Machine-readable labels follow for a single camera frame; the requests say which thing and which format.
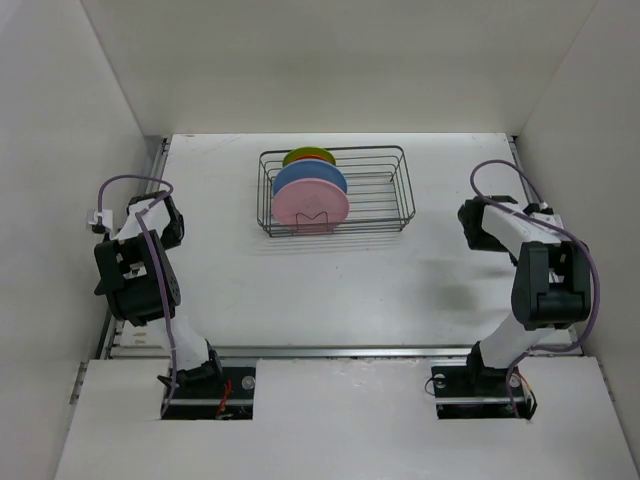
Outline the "pink plate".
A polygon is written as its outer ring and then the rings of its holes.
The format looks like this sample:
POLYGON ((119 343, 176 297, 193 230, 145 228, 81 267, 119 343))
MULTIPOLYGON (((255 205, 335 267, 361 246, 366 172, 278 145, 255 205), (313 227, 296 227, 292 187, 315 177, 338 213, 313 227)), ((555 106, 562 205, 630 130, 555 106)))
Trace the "pink plate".
POLYGON ((275 220, 296 233, 331 231, 346 220, 349 211, 349 199, 339 187, 312 178, 289 183, 272 202, 275 220))

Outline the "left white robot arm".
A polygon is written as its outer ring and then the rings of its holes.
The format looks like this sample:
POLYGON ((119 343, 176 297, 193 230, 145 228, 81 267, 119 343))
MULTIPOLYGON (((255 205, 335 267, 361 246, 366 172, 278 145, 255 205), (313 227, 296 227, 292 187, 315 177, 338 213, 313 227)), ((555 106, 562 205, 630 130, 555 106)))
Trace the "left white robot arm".
POLYGON ((227 383, 219 357, 177 312, 181 291, 167 251, 185 234, 184 217, 166 191, 132 198, 127 218, 113 230, 113 212, 93 214, 92 231, 104 239, 94 248, 100 280, 94 290, 104 296, 112 315, 145 327, 175 364, 159 380, 177 395, 209 397, 227 383))

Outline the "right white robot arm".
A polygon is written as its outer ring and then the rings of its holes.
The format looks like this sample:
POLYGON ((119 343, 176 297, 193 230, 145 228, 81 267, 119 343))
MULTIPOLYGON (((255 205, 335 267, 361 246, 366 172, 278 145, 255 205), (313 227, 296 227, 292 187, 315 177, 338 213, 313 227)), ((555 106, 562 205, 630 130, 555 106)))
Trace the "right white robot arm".
POLYGON ((525 210, 509 196, 476 196, 458 210, 470 249, 505 252, 515 265, 511 312, 488 337, 477 342, 463 369, 474 396, 507 394, 516 360, 557 330, 591 313, 591 272, 577 243, 554 225, 550 209, 525 210))

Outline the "wire dish rack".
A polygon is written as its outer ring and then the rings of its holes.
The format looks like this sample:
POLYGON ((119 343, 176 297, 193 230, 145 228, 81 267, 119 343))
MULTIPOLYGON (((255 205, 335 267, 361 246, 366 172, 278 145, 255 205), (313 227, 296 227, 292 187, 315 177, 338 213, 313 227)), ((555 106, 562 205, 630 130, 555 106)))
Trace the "wire dish rack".
POLYGON ((398 145, 267 150, 256 215, 271 237, 401 231, 416 213, 398 145))

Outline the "blue plate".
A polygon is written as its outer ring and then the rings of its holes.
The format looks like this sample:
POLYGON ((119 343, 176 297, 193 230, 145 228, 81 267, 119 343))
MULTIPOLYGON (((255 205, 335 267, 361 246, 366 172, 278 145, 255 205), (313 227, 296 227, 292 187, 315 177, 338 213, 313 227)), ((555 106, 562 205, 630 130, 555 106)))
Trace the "blue plate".
POLYGON ((291 182, 302 179, 320 179, 331 182, 345 194, 348 184, 343 173, 333 164, 317 159, 301 159, 283 167, 273 181, 273 195, 291 182))

